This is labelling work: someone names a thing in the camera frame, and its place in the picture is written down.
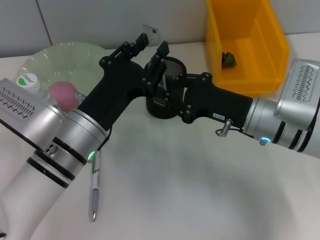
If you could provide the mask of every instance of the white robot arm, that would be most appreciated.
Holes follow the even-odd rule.
[[[261,145],[271,142],[320,158],[319,68],[320,62],[295,60],[278,103],[254,100],[239,131]],[[64,117],[7,79],[0,81],[0,122],[36,148],[0,194],[4,239],[28,240],[108,135],[82,110]],[[231,125],[228,118],[221,136]]]

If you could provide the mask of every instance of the ventilation slots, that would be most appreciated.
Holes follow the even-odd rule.
[[[9,89],[0,87],[0,106],[7,111],[15,113],[22,119],[31,116],[34,113],[35,106],[15,95]]]
[[[292,92],[292,98],[300,101],[308,101],[315,76],[316,70],[312,66],[301,66]]]

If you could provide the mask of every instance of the white bottle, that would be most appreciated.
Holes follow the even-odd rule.
[[[52,95],[41,87],[39,79],[33,73],[25,73],[18,77],[16,80],[16,84],[20,87],[27,90],[29,93],[37,95],[42,100],[44,100],[47,104],[55,107],[60,111],[60,107],[57,104],[57,101],[52,97]]]

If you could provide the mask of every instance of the clear plastic plate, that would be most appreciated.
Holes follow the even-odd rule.
[[[32,55],[16,77],[33,73],[45,89],[59,81],[67,81],[78,92],[88,95],[104,75],[99,66],[100,59],[109,54],[110,50],[90,43],[59,43]]]

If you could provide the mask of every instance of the white tabletop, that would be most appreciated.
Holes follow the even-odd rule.
[[[289,35],[293,58],[320,61],[320,33]],[[147,62],[141,53],[136,61]],[[203,43],[170,46],[189,73],[208,71]],[[0,58],[0,79],[27,57]],[[276,99],[278,93],[272,94]],[[320,237],[320,160],[237,132],[222,123],[185,124],[150,116],[134,100],[102,149],[100,205],[89,222],[87,164],[32,240],[315,240]],[[0,126],[0,190],[33,148]]]

